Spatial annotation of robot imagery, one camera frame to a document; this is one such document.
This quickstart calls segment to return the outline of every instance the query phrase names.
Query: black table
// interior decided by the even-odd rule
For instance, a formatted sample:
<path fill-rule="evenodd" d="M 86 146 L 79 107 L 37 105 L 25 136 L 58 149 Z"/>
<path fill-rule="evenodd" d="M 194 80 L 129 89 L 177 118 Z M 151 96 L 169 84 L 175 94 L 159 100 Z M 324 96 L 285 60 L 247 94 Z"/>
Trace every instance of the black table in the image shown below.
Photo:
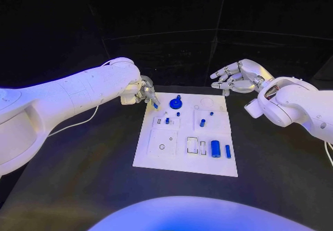
<path fill-rule="evenodd" d="M 156 90 L 221 94 L 198 87 Z M 256 95 L 233 92 L 227 98 L 239 178 L 133 167 L 146 104 L 123 106 L 117 98 L 89 123 L 48 138 L 0 210 L 0 230 L 87 230 L 119 209 L 174 195 L 234 201 L 333 230 L 333 169 L 324 141 L 299 124 L 282 128 L 264 116 L 254 119 L 244 106 Z"/>

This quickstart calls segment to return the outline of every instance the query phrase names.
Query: white board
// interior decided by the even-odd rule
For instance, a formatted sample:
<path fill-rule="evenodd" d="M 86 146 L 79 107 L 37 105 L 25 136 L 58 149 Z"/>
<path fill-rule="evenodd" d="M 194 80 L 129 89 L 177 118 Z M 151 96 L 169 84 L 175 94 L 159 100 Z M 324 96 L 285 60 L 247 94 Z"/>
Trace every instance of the white board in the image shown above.
<path fill-rule="evenodd" d="M 162 105 L 156 110 L 151 103 L 148 104 L 133 166 L 237 177 L 224 96 L 162 92 L 156 95 Z M 182 97 L 184 106 L 175 110 L 169 103 L 178 95 Z M 214 140 L 221 143 L 221 158 L 213 157 Z M 188 153 L 188 145 L 192 151 L 198 149 L 198 153 Z M 231 148 L 231 158 L 227 158 L 227 145 Z"/>

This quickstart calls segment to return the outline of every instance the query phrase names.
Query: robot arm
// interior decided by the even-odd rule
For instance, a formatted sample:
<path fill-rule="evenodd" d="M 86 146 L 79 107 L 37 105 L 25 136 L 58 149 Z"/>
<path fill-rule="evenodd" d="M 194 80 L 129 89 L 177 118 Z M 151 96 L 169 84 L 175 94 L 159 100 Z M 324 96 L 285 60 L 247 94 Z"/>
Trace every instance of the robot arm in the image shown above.
<path fill-rule="evenodd" d="M 152 101 L 153 82 L 128 58 L 57 81 L 22 89 L 0 89 L 0 175 L 35 156 L 55 126 L 116 97 L 122 104 Z"/>
<path fill-rule="evenodd" d="M 299 123 L 311 134 L 333 143 L 333 91 L 322 90 L 293 77 L 275 78 L 264 67 L 244 59 L 223 68 L 211 75 L 220 77 L 214 88 L 241 93 L 259 92 L 259 98 L 247 105 L 246 110 L 254 118 L 263 114 L 282 127 Z"/>

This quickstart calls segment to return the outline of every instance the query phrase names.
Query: blue cylinder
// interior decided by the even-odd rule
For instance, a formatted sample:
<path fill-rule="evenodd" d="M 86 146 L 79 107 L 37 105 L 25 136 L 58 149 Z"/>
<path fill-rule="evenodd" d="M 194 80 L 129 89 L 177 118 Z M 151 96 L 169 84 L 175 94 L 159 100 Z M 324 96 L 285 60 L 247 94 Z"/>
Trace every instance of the blue cylinder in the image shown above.
<path fill-rule="evenodd" d="M 211 146 L 213 146 L 213 157 L 220 158 L 221 157 L 221 143 L 220 143 L 220 141 L 213 141 Z"/>
<path fill-rule="evenodd" d="M 201 122 L 201 127 L 204 127 L 205 126 L 205 120 L 202 119 L 202 122 Z"/>
<path fill-rule="evenodd" d="M 184 106 L 181 95 L 178 95 L 178 98 L 171 101 L 171 108 L 172 109 L 181 109 Z"/>
<path fill-rule="evenodd" d="M 230 145 L 226 146 L 226 152 L 227 152 L 227 158 L 230 159 L 231 158 L 231 146 Z"/>

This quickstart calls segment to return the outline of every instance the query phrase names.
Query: round hole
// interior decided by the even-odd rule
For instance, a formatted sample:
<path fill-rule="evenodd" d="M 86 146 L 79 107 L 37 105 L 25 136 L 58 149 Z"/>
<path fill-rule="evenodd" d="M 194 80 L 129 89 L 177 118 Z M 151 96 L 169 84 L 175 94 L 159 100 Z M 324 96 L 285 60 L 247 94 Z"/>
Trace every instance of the round hole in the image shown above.
<path fill-rule="evenodd" d="M 326 123 L 322 123 L 321 128 L 325 129 L 325 127 L 326 127 Z"/>

